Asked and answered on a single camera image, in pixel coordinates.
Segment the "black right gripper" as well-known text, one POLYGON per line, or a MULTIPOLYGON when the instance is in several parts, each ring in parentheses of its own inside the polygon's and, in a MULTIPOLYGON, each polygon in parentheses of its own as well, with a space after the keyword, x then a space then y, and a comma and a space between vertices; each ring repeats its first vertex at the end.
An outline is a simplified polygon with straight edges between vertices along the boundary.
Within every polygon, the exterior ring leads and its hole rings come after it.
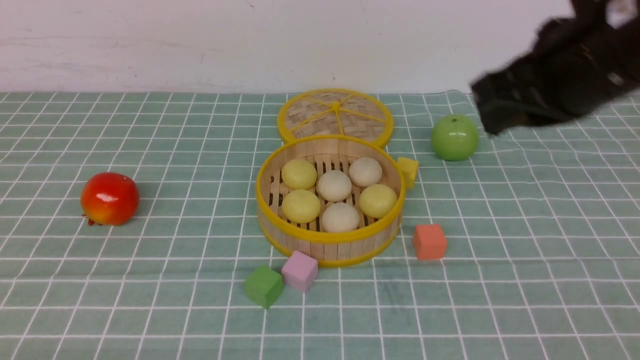
POLYGON ((573 17, 550 18, 531 50, 471 85, 484 131, 557 126, 637 91, 637 0, 573 0, 573 17))

